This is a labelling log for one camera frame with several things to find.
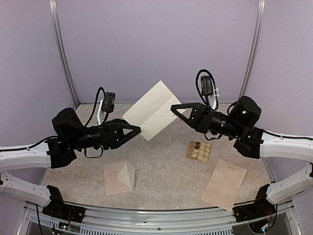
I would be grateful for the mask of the cream letter paper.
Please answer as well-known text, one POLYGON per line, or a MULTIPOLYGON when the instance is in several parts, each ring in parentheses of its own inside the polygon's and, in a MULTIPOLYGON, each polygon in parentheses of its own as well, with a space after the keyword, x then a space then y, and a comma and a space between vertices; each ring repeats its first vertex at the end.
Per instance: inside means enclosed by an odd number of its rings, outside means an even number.
POLYGON ((160 80, 122 117, 130 125, 140 127, 141 136, 150 141, 177 118, 171 107, 180 104, 178 98, 160 80))

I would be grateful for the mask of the pink envelope with flap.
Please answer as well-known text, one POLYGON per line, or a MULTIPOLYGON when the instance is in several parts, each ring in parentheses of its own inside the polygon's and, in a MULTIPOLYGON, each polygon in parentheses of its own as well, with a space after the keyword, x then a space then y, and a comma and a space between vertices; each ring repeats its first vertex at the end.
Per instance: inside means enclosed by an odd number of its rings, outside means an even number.
POLYGON ((134 190, 135 167, 129 161, 103 166, 105 195, 117 195, 134 190))

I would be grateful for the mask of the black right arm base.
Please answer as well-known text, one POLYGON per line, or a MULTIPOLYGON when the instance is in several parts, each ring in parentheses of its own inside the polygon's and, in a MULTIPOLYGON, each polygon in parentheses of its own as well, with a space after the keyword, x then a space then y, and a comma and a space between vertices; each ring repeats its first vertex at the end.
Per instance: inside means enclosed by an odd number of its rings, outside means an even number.
POLYGON ((253 203, 233 208, 236 222, 243 222, 268 216, 277 212, 276 204, 267 199, 270 184, 260 187, 253 203))

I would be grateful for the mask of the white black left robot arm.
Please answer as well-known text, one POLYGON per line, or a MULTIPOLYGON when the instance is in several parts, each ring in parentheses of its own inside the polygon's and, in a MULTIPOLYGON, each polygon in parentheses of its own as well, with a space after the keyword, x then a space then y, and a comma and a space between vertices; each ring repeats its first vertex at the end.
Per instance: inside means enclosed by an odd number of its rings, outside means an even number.
POLYGON ((138 134, 138 126, 122 119, 113 119, 97 126, 82 124, 73 108, 65 108, 52 119, 55 136, 44 138, 33 145, 1 147, 0 192, 41 207, 62 204, 57 187, 36 185, 9 174, 11 170, 26 168, 62 168, 74 161, 76 151, 87 148, 117 149, 138 134))

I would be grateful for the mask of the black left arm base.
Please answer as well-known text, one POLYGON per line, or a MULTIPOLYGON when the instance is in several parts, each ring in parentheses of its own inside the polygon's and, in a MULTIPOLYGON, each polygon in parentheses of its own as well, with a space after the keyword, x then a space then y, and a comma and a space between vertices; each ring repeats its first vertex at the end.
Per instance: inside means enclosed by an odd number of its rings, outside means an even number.
POLYGON ((50 202, 43 207, 42 213, 68 222, 82 223, 86 209, 80 206, 66 204, 57 187, 48 185, 50 202))

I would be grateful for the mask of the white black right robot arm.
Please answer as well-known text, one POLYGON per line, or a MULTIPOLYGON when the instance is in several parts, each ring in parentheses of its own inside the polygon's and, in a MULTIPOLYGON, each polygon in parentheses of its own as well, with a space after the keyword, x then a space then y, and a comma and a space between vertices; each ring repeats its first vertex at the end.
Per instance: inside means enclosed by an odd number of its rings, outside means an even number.
POLYGON ((242 96, 223 114, 201 103, 172 105, 171 111, 196 132, 234 140, 234 148, 244 157, 287 158, 308 162, 297 173, 261 187, 256 201, 274 205, 313 186, 313 139, 273 133, 255 127, 261 108, 248 96, 242 96))

